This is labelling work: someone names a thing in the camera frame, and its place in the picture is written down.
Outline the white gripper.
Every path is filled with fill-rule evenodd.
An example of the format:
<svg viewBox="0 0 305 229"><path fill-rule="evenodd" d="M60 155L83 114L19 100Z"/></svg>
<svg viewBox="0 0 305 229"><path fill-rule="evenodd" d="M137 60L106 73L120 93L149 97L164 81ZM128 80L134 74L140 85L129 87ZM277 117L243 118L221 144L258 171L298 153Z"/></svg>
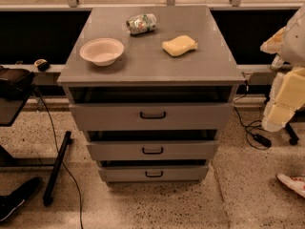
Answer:
<svg viewBox="0 0 305 229"><path fill-rule="evenodd" d="M278 30L260 46L260 50L269 54L280 54L284 31L285 27ZM278 73L263 113L263 129L272 133L280 131L304 104L305 69L293 68L288 73Z"/></svg>

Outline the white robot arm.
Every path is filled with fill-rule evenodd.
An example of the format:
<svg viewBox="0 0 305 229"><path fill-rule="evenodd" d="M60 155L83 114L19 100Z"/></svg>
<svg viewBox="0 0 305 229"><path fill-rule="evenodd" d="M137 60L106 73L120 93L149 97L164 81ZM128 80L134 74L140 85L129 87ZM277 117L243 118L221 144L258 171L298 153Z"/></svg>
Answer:
<svg viewBox="0 0 305 229"><path fill-rule="evenodd" d="M263 114L263 129L277 132L305 104L305 5L260 49L275 54L272 70L279 70L284 63L293 67L288 73L276 75Z"/></svg>

